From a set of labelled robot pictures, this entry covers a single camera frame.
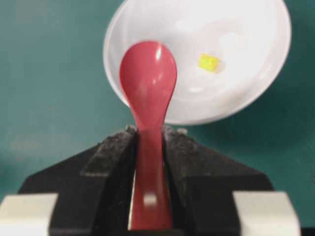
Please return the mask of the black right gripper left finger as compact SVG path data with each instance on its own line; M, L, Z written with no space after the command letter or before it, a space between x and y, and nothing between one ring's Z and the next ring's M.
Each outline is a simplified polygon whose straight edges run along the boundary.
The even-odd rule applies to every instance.
M127 230L137 131L128 126L101 143L28 176L20 194L56 193L51 236L109 236Z

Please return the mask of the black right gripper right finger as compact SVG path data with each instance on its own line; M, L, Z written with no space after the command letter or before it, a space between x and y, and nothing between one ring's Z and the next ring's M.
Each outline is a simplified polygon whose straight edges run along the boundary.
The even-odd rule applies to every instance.
M187 236L239 236L233 191L272 191L263 172L209 149L170 126L163 129L173 226Z

